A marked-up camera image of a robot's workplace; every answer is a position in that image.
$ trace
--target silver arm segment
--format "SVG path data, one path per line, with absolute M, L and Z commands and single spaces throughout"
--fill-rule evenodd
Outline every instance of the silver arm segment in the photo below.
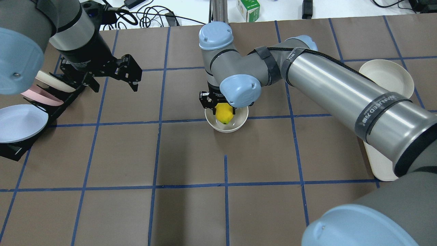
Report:
M 81 73 L 123 80 L 134 91 L 141 80 L 137 62 L 129 54 L 112 56 L 78 0 L 1 0 L 0 39 L 0 94 L 22 93 L 31 86 L 49 41 Z M 97 92 L 90 75 L 83 84 Z
M 269 82 L 272 70 L 265 60 L 256 53 L 241 56 L 232 40 L 225 23 L 206 24 L 199 33 L 210 90 L 219 89 L 215 95 L 225 98 L 220 100 L 245 107 L 247 98 L 259 96 L 250 84 L 276 81 Z M 298 37 L 273 46 L 283 79 L 392 160 L 400 178 L 330 210 L 307 228 L 302 245 L 435 245 L 437 116 L 323 54 L 304 50 L 309 46 Z M 304 49 L 291 51 L 296 47 Z

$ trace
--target white bowl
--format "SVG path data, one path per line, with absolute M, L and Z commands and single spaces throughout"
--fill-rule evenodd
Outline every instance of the white bowl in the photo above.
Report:
M 402 66 L 389 60 L 371 60 L 364 63 L 359 71 L 382 88 L 397 92 L 406 98 L 414 93 L 411 75 Z
M 235 109 L 234 118 L 232 118 L 232 120 L 225 125 L 216 119 L 215 115 L 212 114 L 211 109 L 205 109 L 206 121 L 208 121 L 209 125 L 211 125 L 212 128 L 223 133 L 231 133 L 240 129 L 246 122 L 248 116 L 249 116 L 248 106 L 244 108 L 237 108 Z

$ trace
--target black device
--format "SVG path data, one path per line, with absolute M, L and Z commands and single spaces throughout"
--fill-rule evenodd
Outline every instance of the black device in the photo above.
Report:
M 177 21 L 173 11 L 170 11 L 165 14 L 165 18 L 167 19 L 169 26 L 180 26 L 179 22 Z
M 138 4 L 142 4 L 146 0 L 125 0 L 124 3 L 128 9 L 134 8 L 138 6 Z
M 437 0 L 408 0 L 411 8 L 422 14 L 437 13 Z
M 312 18 L 312 0 L 303 0 L 302 2 L 302 19 Z

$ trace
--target white plate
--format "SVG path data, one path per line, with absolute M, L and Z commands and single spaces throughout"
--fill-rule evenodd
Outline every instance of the white plate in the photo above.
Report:
M 406 98 L 414 93 L 414 82 L 411 75 L 402 66 L 388 60 L 371 60 L 360 68 L 360 73 L 373 80 L 388 91 L 394 91 Z M 370 167 L 376 178 L 382 181 L 393 181 L 398 177 L 393 172 L 393 162 L 371 145 L 364 143 Z
M 0 109 L 0 143 L 15 143 L 38 134 L 49 115 L 30 104 Z
M 393 172 L 393 162 L 377 151 L 371 145 L 364 143 L 364 147 L 369 157 L 370 167 L 373 175 L 381 181 L 393 181 L 398 177 Z
M 43 71 L 38 72 L 38 74 L 36 75 L 36 79 L 60 91 L 65 91 L 65 92 L 75 91 L 73 87 L 67 85 L 66 83 L 60 81 L 59 79 L 53 77 L 50 74 L 44 73 Z
M 249 107 L 237 108 L 235 109 L 234 118 L 232 118 L 232 120 L 225 125 L 216 119 L 215 115 L 212 114 L 212 110 L 205 109 L 206 121 L 208 121 L 209 125 L 212 126 L 212 128 L 223 133 L 231 133 L 240 129 L 246 122 L 248 116 Z
M 360 68 L 360 73 L 388 91 L 394 91 L 406 98 L 414 92 L 411 75 L 402 66 L 389 60 L 371 60 Z

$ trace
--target grid line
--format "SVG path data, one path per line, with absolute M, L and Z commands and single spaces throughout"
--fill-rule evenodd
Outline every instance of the grid line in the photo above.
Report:
M 276 27 L 277 40 L 279 43 L 281 43 L 281 35 L 279 34 L 279 27 L 277 25 L 277 21 L 275 21 L 274 23 L 275 23 L 275 27 Z M 307 208 L 306 195 L 305 195 L 305 182 L 303 179 L 302 165 L 301 165 L 301 161 L 300 161 L 299 144 L 298 144 L 298 139 L 296 136 L 295 119 L 294 119 L 294 114 L 293 114 L 293 108 L 291 107 L 290 91 L 288 89 L 288 84 L 286 82 L 284 82 L 284 86 L 285 86 L 285 91 L 287 93 L 287 103 L 288 103 L 288 109 L 290 111 L 291 129 L 293 132 L 293 140 L 294 140 L 294 144 L 295 144 L 296 159 L 297 159 L 297 163 L 298 163 L 299 184 L 301 185 L 302 203 L 303 203 L 305 223 L 306 223 L 306 226 L 308 226 L 309 225 L 309 217 L 308 217 L 308 208 Z
M 168 46 L 170 43 L 170 31 L 171 27 L 168 27 L 167 30 L 167 41 L 165 47 L 165 57 L 164 57 L 164 70 L 163 70 L 163 84 L 161 88 L 161 101 L 160 101 L 160 116 L 159 116 L 159 126 L 158 126 L 158 140 L 156 141 L 156 156 L 155 156 L 155 170 L 153 172 L 153 186 L 156 186 L 156 178 L 158 176 L 158 160 L 160 154 L 160 143 L 161 143 L 161 129 L 163 124 L 163 103 L 164 103 L 164 91 L 165 91 L 165 79 L 167 73 L 167 60 L 168 60 Z M 150 201 L 150 217 L 149 217 L 149 231 L 148 231 L 148 239 L 147 245 L 150 246 L 152 242 L 152 225 L 153 225 L 153 211 L 155 207 L 155 194 L 156 188 L 152 189 L 152 198 Z
M 307 115 L 294 115 L 295 118 L 302 117 L 330 117 L 330 114 L 307 114 Z M 250 116 L 247 119 L 286 119 L 290 118 L 289 115 L 277 115 L 277 116 Z M 205 118 L 202 119 L 168 119 L 162 120 L 162 123 L 181 123 L 181 122 L 202 122 L 206 121 Z M 151 121 L 128 121 L 128 122 L 107 122 L 99 123 L 99 126 L 115 126 L 115 125 L 139 125 L 139 124 L 158 124 L 158 120 Z M 51 125 L 50 128 L 54 127 L 95 127 L 97 123 L 85 123 L 85 124 L 61 124 L 61 125 Z
M 388 24 L 387 18 L 385 17 L 385 15 L 382 16 L 382 17 L 384 18 L 385 26 L 387 27 L 387 30 L 388 30 L 388 32 L 390 34 L 390 37 L 392 38 L 393 44 L 395 45 L 396 52 L 399 55 L 399 58 L 400 58 L 401 63 L 402 63 L 402 66 L 405 68 L 405 70 L 408 71 L 407 65 L 405 64 L 404 58 L 402 57 L 402 54 L 401 54 L 401 50 L 399 49 L 398 44 L 396 43 L 395 37 L 393 36 L 392 30 L 390 29 L 390 25 Z M 425 105 L 423 104 L 422 99 L 420 98 L 420 95 L 419 95 L 419 92 L 416 89 L 416 86 L 414 86 L 414 93 L 416 94 L 416 97 L 417 97 L 417 100 L 420 103 L 420 106 L 424 109 Z
M 376 179 L 340 179 L 340 180 L 311 180 L 304 181 L 305 185 L 312 184 L 346 184 L 346 183 L 376 183 Z M 205 187 L 234 187 L 234 186 L 279 186 L 279 185 L 300 185 L 300 181 L 272 181 L 272 182 L 241 182 L 241 183 L 203 183 L 186 185 L 145 185 L 145 186 L 102 186 L 86 187 L 85 190 L 151 190 L 151 189 L 190 189 Z M 51 191 L 81 191 L 82 187 L 62 187 L 62 188 L 22 188 L 22 189 L 3 189 L 0 193 L 6 192 L 51 192 Z
M 331 26 L 332 34 L 334 35 L 335 44 L 337 45 L 337 49 L 338 49 L 338 53 L 339 53 L 339 55 L 340 55 L 341 62 L 344 63 L 345 60 L 343 60 L 343 56 L 342 56 L 342 54 L 341 54 L 340 45 L 338 44 L 338 40 L 337 40 L 337 37 L 336 37 L 336 34 L 335 34 L 335 30 L 334 30 L 334 25 L 332 24 L 332 20 L 331 20 L 331 18 L 329 18 L 329 24 L 330 24 L 330 26 Z M 373 176 L 373 177 L 374 177 L 374 178 L 373 178 L 372 180 L 373 180 L 373 182 L 375 182 L 376 188 L 379 188 L 378 179 L 377 179 L 375 176 Z
M 10 212 L 12 211 L 15 197 L 17 196 L 18 188 L 20 186 L 21 178 L 23 177 L 24 169 L 26 168 L 26 164 L 27 164 L 27 161 L 29 159 L 30 151 L 31 151 L 31 148 L 28 150 L 28 152 L 26 154 L 26 158 L 24 159 L 23 167 L 21 168 L 21 171 L 20 171 L 20 176 L 18 177 L 17 184 L 15 185 L 14 194 L 12 195 L 12 199 L 10 200 L 9 208 L 7 210 L 6 217 L 4 219 L 3 226 L 2 226 L 1 232 L 0 232 L 0 243 L 3 239 L 4 231 L 5 231 L 6 225 L 7 225 L 7 221 L 9 220 Z
M 59 54 L 59 57 L 58 57 L 58 61 L 56 62 L 56 66 L 55 66 L 55 70 L 53 71 L 53 74 L 56 74 L 56 71 L 58 70 L 58 67 L 59 67 L 59 62 L 61 62 L 61 54 Z
M 228 156 L 224 157 L 225 163 L 225 223 L 226 223 L 226 246 L 230 245 L 229 239 L 229 185 L 228 185 Z
M 112 55 L 114 55 L 115 46 L 117 44 L 117 38 L 118 38 L 118 30 L 115 33 L 114 45 L 112 46 L 112 52 L 111 52 Z M 90 173 L 91 162 L 93 159 L 94 147 L 96 144 L 97 134 L 99 131 L 99 123 L 100 123 L 100 118 L 101 118 L 101 114 L 102 114 L 103 103 L 104 103 L 104 99 L 105 99 L 107 85 L 108 85 L 108 77 L 106 77 L 106 79 L 105 79 L 105 84 L 104 84 L 103 91 L 102 91 L 102 98 L 100 100 L 100 107 L 99 107 L 99 113 L 97 115 L 96 129 L 94 131 L 94 137 L 93 137 L 93 142 L 91 144 L 90 156 L 88 158 L 87 169 L 85 172 L 85 177 L 83 179 L 82 192 L 80 193 L 80 200 L 79 200 L 79 206 L 77 209 L 76 220 L 74 222 L 73 236 L 71 238 L 71 246 L 74 246 L 74 243 L 76 240 L 77 226 L 79 225 L 80 212 L 82 210 L 83 197 L 85 196 L 85 190 L 86 190 L 85 188 L 87 186 L 88 175 Z
M 338 55 L 340 56 L 340 61 L 344 63 L 343 55 L 340 50 L 340 45 L 337 40 L 337 35 L 335 34 L 334 25 L 332 24 L 331 18 L 328 19 L 329 25 L 331 26 L 332 35 L 334 36 L 335 45 L 337 46 Z

